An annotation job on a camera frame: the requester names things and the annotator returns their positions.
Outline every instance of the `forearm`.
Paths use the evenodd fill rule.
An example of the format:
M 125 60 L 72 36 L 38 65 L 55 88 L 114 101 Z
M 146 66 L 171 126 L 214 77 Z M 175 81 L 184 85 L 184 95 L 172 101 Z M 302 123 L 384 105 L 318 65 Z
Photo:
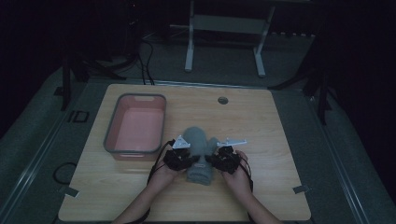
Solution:
M 158 195 L 156 189 L 145 187 L 139 195 L 128 205 L 128 207 L 113 221 L 113 224 L 128 223 L 141 218 L 151 207 L 155 197 Z
M 239 201 L 247 209 L 250 216 L 258 224 L 279 224 L 282 223 L 275 217 L 259 200 L 253 195 L 245 195 Z

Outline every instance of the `floor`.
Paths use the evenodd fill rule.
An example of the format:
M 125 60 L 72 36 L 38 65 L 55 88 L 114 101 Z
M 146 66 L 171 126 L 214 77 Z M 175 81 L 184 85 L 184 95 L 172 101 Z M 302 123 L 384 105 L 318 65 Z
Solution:
M 172 32 L 166 43 L 156 34 L 144 36 L 150 45 L 142 44 L 140 54 L 156 85 L 266 89 L 296 73 L 313 40 L 268 36 L 262 53 L 267 75 L 258 77 L 251 42 L 207 41 L 213 34 L 200 33 L 192 71 L 186 73 L 187 30 L 175 27 Z M 115 81 L 93 70 L 88 83 L 73 80 L 72 102 L 61 111 L 62 98 L 53 94 L 62 85 L 58 70 L 1 139 L 1 223 L 63 223 L 57 218 L 64 197 L 60 189 L 72 177 L 106 87 L 115 82 L 142 84 L 139 63 L 116 72 L 127 80 Z M 329 97 L 332 110 L 326 112 L 327 125 L 321 125 L 317 98 L 302 94 L 304 82 L 273 91 L 300 178 L 311 188 L 305 195 L 312 218 L 296 223 L 396 223 L 394 203 L 347 115 Z M 87 122 L 73 122 L 73 111 L 90 112 Z

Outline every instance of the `wooden table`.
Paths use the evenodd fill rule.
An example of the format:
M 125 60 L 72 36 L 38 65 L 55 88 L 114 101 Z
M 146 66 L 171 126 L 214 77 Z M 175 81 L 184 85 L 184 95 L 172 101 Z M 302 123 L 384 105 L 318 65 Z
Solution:
M 207 138 L 247 139 L 235 146 L 246 152 L 254 180 L 254 195 L 281 220 L 307 220 L 311 214 L 290 154 L 271 92 L 266 90 L 110 85 L 84 147 L 70 188 L 59 212 L 63 221 L 114 219 L 146 186 L 150 161 L 115 161 L 103 142 L 117 99 L 126 92 L 160 93 L 167 107 L 163 142 L 198 126 Z M 227 97 L 221 105 L 218 98 Z M 151 206 L 147 221 L 245 221 L 244 208 L 214 170 L 210 186 L 186 181 L 180 175 Z

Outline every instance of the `human hand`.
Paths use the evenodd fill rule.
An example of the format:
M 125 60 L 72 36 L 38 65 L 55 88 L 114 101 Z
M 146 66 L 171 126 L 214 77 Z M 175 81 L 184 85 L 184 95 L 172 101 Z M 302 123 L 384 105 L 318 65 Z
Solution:
M 247 155 L 240 150 L 236 150 L 235 152 L 242 158 L 241 165 L 244 166 L 245 169 L 247 169 Z M 248 195 L 251 195 L 249 179 L 242 167 L 238 166 L 238 168 L 232 175 L 227 172 L 221 172 L 221 175 L 227 183 L 227 186 L 233 192 L 233 195 L 235 195 L 238 200 L 241 200 L 243 198 L 246 198 Z
M 171 170 L 163 161 L 158 162 L 156 169 L 147 185 L 147 188 L 156 194 L 168 187 L 180 173 L 185 171 Z

